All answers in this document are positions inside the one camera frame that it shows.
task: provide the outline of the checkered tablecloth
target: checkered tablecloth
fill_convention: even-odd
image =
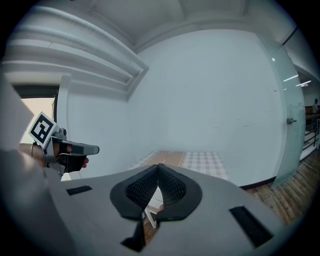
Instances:
[[[134,169],[159,163],[183,167],[195,172],[229,181],[229,175],[217,152],[176,152],[154,150],[128,168]]]

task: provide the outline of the gray device housing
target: gray device housing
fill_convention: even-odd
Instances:
[[[143,166],[116,174],[61,181],[51,168],[17,151],[0,152],[5,159],[1,179],[4,201],[17,225],[44,250],[64,255],[136,255],[122,245],[132,237],[136,220],[123,218],[110,199],[112,188],[139,174]],[[195,181],[202,190],[197,208],[180,221],[163,221],[141,255],[265,255],[277,245],[284,226],[275,213],[229,181],[189,169],[168,166]],[[68,194],[83,186],[91,189]],[[16,195],[28,195],[25,201]],[[230,209],[244,206],[274,236],[256,248]]]

